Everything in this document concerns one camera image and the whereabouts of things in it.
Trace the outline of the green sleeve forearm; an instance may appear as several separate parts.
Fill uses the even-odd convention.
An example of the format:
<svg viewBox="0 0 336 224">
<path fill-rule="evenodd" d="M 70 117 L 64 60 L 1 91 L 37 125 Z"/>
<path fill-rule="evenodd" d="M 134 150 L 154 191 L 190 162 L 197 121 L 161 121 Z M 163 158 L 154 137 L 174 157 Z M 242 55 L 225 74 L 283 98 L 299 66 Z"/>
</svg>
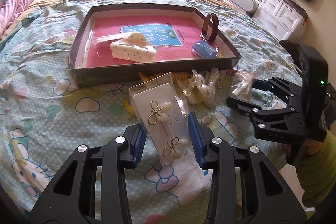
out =
<svg viewBox="0 0 336 224">
<path fill-rule="evenodd" d="M 305 155 L 295 168 L 305 207 L 317 208 L 335 185 L 335 136 L 327 131 L 319 151 Z"/>
</svg>

